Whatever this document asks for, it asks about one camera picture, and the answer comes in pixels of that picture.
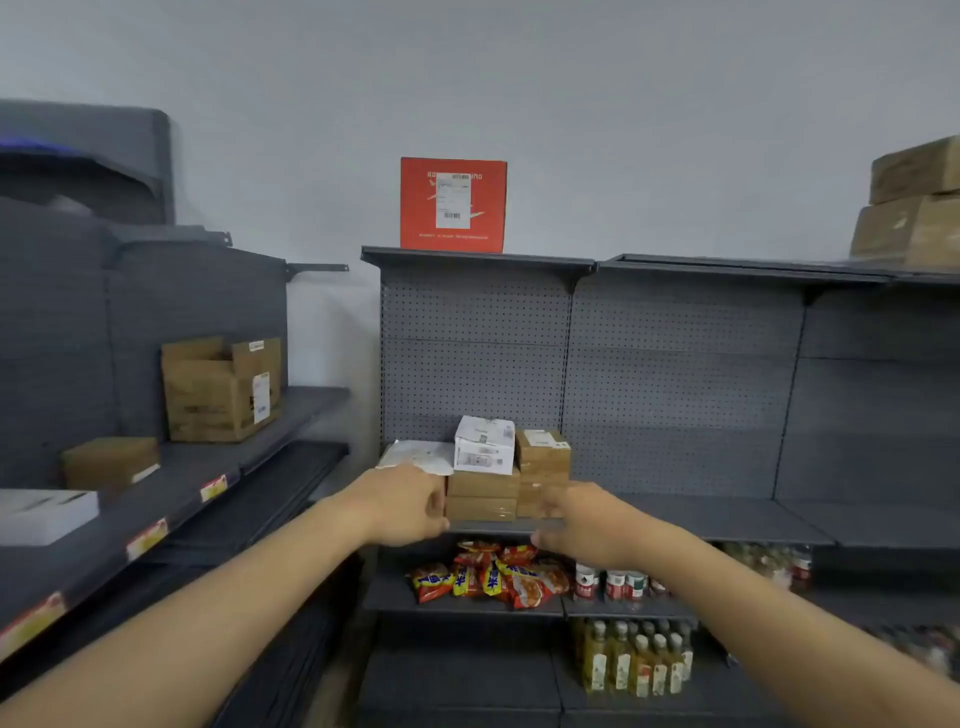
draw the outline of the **white package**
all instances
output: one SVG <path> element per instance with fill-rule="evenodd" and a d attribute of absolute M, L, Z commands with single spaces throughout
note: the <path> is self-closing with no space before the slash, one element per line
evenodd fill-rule
<path fill-rule="evenodd" d="M 454 438 L 453 467 L 471 473 L 509 475 L 514 471 L 514 436 L 510 420 L 465 415 Z"/>
<path fill-rule="evenodd" d="M 453 443 L 396 440 L 383 453 L 376 467 L 392 468 L 400 463 L 413 463 L 433 475 L 453 475 Z"/>
<path fill-rule="evenodd" d="M 0 546 L 48 546 L 99 515 L 96 491 L 0 488 Z"/>

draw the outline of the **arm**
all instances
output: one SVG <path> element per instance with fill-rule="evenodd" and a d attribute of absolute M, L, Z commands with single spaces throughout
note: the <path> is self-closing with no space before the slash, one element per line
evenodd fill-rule
<path fill-rule="evenodd" d="M 662 579 L 792 716 L 809 726 L 960 724 L 960 687 L 593 483 L 554 489 L 565 527 L 534 543 Z"/>
<path fill-rule="evenodd" d="M 440 535 L 444 480 L 367 471 L 276 533 L 0 705 L 0 726 L 201 726 L 267 643 L 363 544 Z"/>

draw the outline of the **hand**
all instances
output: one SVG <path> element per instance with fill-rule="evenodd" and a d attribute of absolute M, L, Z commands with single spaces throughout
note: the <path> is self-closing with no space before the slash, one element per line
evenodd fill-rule
<path fill-rule="evenodd" d="M 406 546 L 450 527 L 444 518 L 444 479 L 410 463 L 368 470 L 338 496 L 354 511 L 364 543 Z"/>
<path fill-rule="evenodd" d="M 534 546 L 556 551 L 596 569 L 643 570 L 642 544 L 665 524 L 607 493 L 596 483 L 545 488 L 541 509 L 564 525 L 541 528 Z"/>

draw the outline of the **red box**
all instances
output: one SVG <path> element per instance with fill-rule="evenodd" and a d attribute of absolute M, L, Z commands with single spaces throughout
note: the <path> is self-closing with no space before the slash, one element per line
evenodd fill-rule
<path fill-rule="evenodd" d="M 503 253 L 507 162 L 400 160 L 400 247 Z"/>

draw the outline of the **white wall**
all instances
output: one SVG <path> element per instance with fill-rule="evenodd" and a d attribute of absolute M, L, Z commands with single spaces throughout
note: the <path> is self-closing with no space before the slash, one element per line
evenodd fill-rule
<path fill-rule="evenodd" d="M 7 0 L 0 95 L 176 124 L 178 215 L 347 275 L 290 374 L 373 457 L 401 156 L 506 159 L 506 251 L 842 257 L 870 161 L 960 133 L 957 0 Z"/>

